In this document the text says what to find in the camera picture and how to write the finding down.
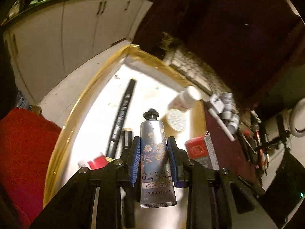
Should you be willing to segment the round cream jar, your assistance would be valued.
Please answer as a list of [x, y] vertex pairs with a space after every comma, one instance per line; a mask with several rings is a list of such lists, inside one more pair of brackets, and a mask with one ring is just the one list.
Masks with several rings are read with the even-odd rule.
[[187, 122], [185, 114], [178, 109], [168, 110], [166, 114], [166, 121], [168, 125], [177, 132], [184, 131]]

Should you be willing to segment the slim white pen tube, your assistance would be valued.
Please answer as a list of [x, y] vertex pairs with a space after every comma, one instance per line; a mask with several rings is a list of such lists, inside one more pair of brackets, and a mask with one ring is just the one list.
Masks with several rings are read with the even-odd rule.
[[224, 131], [224, 133], [226, 134], [226, 136], [229, 138], [229, 140], [231, 142], [233, 142], [235, 140], [235, 138], [233, 137], [233, 135], [230, 133], [229, 129], [227, 128], [227, 126], [225, 125], [225, 123], [220, 119], [220, 117], [218, 116], [218, 114], [215, 112], [215, 110], [213, 108], [209, 108], [208, 109], [210, 115], [216, 120], [216, 122], [218, 123], [218, 125], [222, 128], [222, 130]]

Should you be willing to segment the long orange white carton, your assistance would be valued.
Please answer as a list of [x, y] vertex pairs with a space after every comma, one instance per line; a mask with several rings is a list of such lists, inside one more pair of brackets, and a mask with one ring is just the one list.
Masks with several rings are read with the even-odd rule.
[[186, 141], [185, 147], [190, 159], [202, 164], [203, 167], [218, 170], [219, 164], [209, 132]]

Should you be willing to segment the white bottle grey cap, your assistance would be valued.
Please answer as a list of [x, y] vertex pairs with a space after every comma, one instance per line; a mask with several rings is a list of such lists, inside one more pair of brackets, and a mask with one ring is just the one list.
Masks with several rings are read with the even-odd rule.
[[238, 114], [233, 114], [231, 116], [231, 119], [230, 119], [229, 123], [227, 124], [227, 128], [231, 134], [235, 134], [237, 132], [238, 127], [239, 127], [239, 119], [240, 119], [240, 117]]

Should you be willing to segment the white kitchen cabinets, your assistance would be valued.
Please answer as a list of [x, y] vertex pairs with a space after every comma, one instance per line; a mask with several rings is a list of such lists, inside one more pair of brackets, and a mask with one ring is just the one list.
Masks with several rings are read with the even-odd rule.
[[17, 87], [40, 102], [67, 75], [114, 44], [131, 40], [152, 3], [69, 0], [35, 11], [4, 31]]

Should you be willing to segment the black marker beige cap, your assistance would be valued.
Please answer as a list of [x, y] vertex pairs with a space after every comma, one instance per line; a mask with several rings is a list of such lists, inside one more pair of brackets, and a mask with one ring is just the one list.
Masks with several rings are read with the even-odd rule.
[[122, 96], [119, 108], [117, 110], [117, 114], [114, 120], [114, 124], [112, 127], [111, 135], [109, 138], [106, 156], [109, 158], [114, 158], [117, 150], [117, 146], [119, 143], [119, 138], [121, 135], [121, 131], [125, 122], [126, 114], [129, 109], [130, 101], [132, 99], [134, 87], [136, 85], [135, 79], [130, 79], [127, 88]]

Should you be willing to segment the beige computer keyboard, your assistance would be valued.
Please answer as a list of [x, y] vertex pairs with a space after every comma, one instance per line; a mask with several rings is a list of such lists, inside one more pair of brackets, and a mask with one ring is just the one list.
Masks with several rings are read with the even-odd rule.
[[181, 48], [166, 51], [163, 62], [208, 95], [231, 92], [207, 63]]

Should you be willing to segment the white bottle green label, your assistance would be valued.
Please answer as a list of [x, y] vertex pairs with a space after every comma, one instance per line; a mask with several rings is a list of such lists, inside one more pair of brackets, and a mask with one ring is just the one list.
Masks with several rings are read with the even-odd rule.
[[230, 120], [232, 117], [232, 102], [233, 102], [233, 94], [232, 93], [222, 93], [220, 96], [224, 109], [221, 114], [223, 120]]

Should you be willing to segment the white pill bottle red label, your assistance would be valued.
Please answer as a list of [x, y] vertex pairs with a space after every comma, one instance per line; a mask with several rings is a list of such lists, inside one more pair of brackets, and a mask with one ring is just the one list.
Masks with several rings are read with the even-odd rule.
[[168, 110], [178, 109], [186, 112], [199, 100], [201, 100], [200, 92], [194, 86], [188, 86], [169, 103]]

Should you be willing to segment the person in dark jacket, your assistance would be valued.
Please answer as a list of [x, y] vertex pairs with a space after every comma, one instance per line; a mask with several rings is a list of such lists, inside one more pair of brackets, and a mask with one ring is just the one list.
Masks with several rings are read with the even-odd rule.
[[47, 167], [61, 131], [18, 103], [10, 55], [1, 42], [1, 228], [28, 228], [42, 211]]

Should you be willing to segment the white floral hand cream tube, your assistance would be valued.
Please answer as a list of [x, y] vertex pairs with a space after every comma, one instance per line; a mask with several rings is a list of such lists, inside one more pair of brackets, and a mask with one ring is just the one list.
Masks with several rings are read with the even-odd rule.
[[141, 201], [140, 207], [161, 208], [177, 204], [163, 122], [150, 109], [141, 123]]

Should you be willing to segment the white usb wall charger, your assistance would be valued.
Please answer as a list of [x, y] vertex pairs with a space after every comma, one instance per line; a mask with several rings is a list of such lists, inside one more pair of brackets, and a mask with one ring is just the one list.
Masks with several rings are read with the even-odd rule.
[[209, 98], [209, 107], [212, 108], [217, 114], [221, 114], [224, 110], [224, 103], [218, 95], [212, 94]]

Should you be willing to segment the short black marker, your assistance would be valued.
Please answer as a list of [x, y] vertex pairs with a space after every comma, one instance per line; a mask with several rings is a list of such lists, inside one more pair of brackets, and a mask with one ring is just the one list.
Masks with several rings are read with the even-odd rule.
[[122, 147], [123, 150], [128, 149], [132, 146], [133, 142], [133, 130], [130, 128], [124, 128], [122, 131]]

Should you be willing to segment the cardboard box with white lining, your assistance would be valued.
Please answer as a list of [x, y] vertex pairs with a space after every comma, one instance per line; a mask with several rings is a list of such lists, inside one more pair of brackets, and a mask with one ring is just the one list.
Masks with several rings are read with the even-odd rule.
[[[44, 207], [79, 169], [80, 161], [105, 154], [130, 79], [135, 79], [136, 85], [123, 128], [132, 129], [135, 136], [140, 135], [144, 112], [155, 109], [165, 119], [168, 104], [192, 85], [186, 77], [136, 45], [124, 46], [106, 60], [78, 97], [62, 127], [49, 161]], [[203, 101], [196, 101], [185, 117], [183, 132], [175, 133], [165, 124], [166, 137], [175, 135], [178, 148], [184, 150], [188, 139], [206, 133]], [[186, 228], [188, 189], [175, 191], [176, 206], [140, 209], [136, 205], [136, 228]]]

